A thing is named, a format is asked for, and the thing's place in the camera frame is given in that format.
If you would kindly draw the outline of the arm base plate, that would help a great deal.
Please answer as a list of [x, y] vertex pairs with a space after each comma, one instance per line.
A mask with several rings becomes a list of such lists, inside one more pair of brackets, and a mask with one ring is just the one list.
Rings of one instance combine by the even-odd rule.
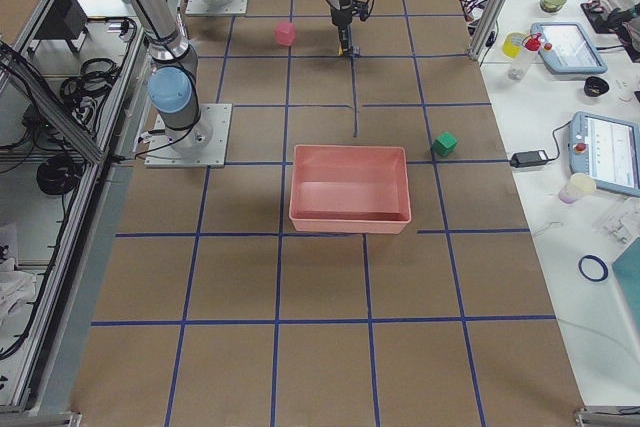
[[186, 15], [191, 17], [243, 16], [248, 0], [189, 0]]
[[150, 154], [145, 156], [148, 168], [198, 168], [225, 166], [232, 105], [205, 103], [200, 105], [200, 120], [182, 140], [177, 131], [165, 130], [159, 114], [155, 129], [162, 130], [150, 139]]

